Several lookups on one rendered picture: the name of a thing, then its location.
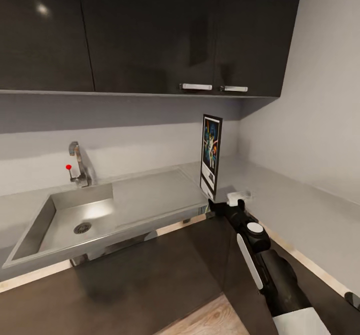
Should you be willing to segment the poster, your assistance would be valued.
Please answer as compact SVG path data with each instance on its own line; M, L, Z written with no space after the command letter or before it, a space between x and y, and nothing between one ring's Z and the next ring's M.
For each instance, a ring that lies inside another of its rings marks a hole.
M223 119L203 115L201 174L216 195Z

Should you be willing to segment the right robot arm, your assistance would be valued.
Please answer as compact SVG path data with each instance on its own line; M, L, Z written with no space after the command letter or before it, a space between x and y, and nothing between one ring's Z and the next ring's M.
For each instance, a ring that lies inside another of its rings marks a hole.
M298 286L293 267L271 248L265 228L245 214L249 190L230 192L227 202L208 199L217 218L227 218L237 232L237 242L253 279L276 325L278 335L331 335L316 310Z

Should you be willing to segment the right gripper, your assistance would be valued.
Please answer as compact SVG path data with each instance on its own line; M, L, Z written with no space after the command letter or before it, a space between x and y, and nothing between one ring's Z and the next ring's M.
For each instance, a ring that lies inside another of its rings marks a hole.
M230 224L233 215L237 213L245 215L245 202L242 199L239 199L237 202L238 206L230 206L227 202L214 203L212 199L208 199L211 212L215 212L217 218L227 218Z

